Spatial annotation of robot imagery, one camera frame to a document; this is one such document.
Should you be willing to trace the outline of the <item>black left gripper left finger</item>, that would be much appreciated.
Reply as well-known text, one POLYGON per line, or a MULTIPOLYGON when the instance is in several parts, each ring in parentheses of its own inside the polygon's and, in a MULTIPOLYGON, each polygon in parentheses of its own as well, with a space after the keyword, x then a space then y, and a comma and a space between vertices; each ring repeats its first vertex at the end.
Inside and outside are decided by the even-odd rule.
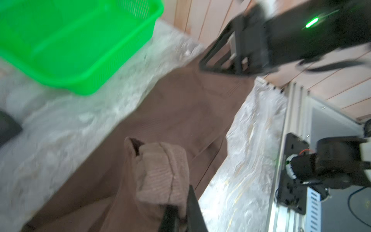
POLYGON ((180 218, 177 206, 168 205, 158 232, 179 232, 180 218))

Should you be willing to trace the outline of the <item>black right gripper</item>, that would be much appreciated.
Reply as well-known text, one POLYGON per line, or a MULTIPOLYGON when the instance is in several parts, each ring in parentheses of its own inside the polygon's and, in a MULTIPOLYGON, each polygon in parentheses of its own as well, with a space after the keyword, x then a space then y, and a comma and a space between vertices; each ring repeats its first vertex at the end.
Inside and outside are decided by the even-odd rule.
POLYGON ((216 39, 199 68, 220 74, 268 74, 271 64, 266 17, 260 4, 233 19, 216 39))

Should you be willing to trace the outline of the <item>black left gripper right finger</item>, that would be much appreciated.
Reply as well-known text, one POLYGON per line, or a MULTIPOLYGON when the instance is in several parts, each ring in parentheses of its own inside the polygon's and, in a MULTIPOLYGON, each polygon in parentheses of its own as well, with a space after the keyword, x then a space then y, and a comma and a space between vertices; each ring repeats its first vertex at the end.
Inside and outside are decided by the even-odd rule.
POLYGON ((189 186, 186 210, 187 232, 208 232, 194 188, 189 186))

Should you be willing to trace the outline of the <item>brown trousers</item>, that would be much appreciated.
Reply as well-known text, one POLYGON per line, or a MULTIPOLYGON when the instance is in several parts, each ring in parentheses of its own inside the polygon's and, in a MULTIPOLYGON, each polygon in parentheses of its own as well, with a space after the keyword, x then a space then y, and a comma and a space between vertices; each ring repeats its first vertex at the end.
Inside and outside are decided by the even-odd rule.
POLYGON ((156 82, 22 231, 156 232, 168 205, 184 229, 188 190, 200 197, 227 157, 255 82, 201 71, 200 60, 156 82))

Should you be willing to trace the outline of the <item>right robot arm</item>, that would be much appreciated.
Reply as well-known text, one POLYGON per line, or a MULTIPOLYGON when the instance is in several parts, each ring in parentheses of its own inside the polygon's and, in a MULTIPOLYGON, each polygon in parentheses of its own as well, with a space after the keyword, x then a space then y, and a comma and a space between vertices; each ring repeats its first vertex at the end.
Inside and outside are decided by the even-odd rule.
MULTIPOLYGON (((370 41, 370 1, 307 1, 272 18, 256 4, 226 26, 199 66, 203 71, 247 77, 268 75, 293 62, 301 71, 327 72, 366 62, 343 60, 314 68, 308 64, 334 50, 370 41)), ((287 174, 332 189, 369 187, 371 163, 362 159, 360 151, 364 142, 355 137, 322 139, 315 154, 289 156, 287 174)))

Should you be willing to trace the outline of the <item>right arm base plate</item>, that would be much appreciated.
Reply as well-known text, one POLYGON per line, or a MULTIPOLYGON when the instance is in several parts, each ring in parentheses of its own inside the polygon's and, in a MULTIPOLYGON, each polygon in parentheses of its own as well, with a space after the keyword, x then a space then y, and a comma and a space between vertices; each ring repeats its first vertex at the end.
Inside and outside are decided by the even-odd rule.
POLYGON ((297 179, 289 162, 303 150, 308 149, 309 144, 293 133, 288 133, 284 142, 283 164, 279 177, 279 185, 276 190, 276 199, 279 204, 286 206, 296 213, 305 215, 307 187, 297 179))

